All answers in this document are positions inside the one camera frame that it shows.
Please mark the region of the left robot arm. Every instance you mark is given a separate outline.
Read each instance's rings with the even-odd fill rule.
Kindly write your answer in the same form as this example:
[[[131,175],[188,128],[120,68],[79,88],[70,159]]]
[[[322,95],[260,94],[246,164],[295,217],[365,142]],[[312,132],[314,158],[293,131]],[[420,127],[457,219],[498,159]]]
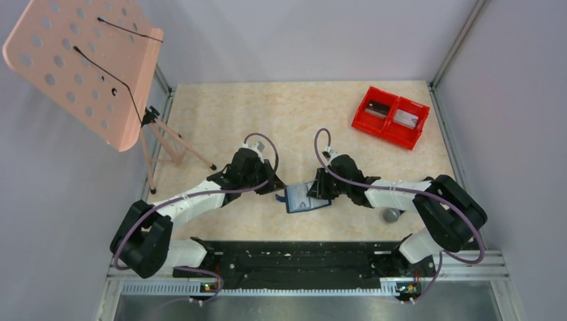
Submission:
[[[161,202],[131,204],[110,243],[113,267],[149,278],[176,259],[168,253],[177,228],[227,206],[244,193],[265,195],[283,189],[277,167],[263,157],[263,149],[261,142],[244,143],[228,165],[196,187]]]

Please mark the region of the blue leather card holder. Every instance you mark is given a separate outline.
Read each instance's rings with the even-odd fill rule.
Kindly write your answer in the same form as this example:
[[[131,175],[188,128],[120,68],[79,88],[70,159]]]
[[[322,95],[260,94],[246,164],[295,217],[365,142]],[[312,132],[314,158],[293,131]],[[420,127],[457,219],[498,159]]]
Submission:
[[[288,185],[283,190],[283,195],[275,195],[275,199],[286,206],[288,214],[304,213],[317,209],[329,207],[331,200],[321,200],[308,196],[308,191],[314,182]]]

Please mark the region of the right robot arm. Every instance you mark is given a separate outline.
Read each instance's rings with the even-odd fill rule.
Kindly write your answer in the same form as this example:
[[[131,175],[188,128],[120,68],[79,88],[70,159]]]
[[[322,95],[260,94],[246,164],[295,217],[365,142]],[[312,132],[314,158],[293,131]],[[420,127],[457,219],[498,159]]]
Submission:
[[[391,208],[420,216],[424,228],[404,238],[392,257],[396,273],[409,276],[422,259],[441,251],[454,256],[471,239],[479,246],[479,256],[472,263],[483,260],[485,244],[479,230],[487,222],[487,214],[451,177],[396,182],[366,176],[350,156],[335,150],[323,152],[318,160],[322,167],[317,170],[308,196],[332,200],[346,195],[358,206]]]

